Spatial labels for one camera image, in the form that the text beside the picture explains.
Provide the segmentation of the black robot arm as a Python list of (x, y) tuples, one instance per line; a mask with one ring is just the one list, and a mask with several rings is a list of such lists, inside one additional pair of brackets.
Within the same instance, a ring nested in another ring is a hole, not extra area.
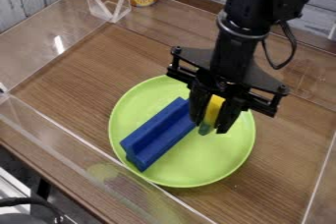
[(205, 121), (211, 98), (224, 99), (212, 126), (220, 134), (229, 131), (240, 113), (255, 110), (272, 117), (289, 94), (288, 86), (271, 76), (255, 61), (257, 47), (279, 26), (296, 44), (289, 21), (301, 17), (308, 0), (225, 0), (216, 16), (219, 28), (215, 47), (200, 49), (175, 46), (167, 76), (189, 89), (189, 117)]

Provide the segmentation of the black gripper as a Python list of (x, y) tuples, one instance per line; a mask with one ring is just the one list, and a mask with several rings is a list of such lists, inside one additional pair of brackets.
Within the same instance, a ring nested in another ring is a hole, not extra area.
[(211, 97), (217, 95), (225, 100), (215, 121), (219, 134), (231, 129), (243, 111), (248, 109), (273, 117), (281, 99), (289, 88), (271, 76), (253, 60), (243, 75), (237, 72), (217, 74), (211, 68), (211, 49), (173, 46), (172, 63), (167, 76), (187, 84), (189, 89), (191, 119), (199, 125), (205, 118)]

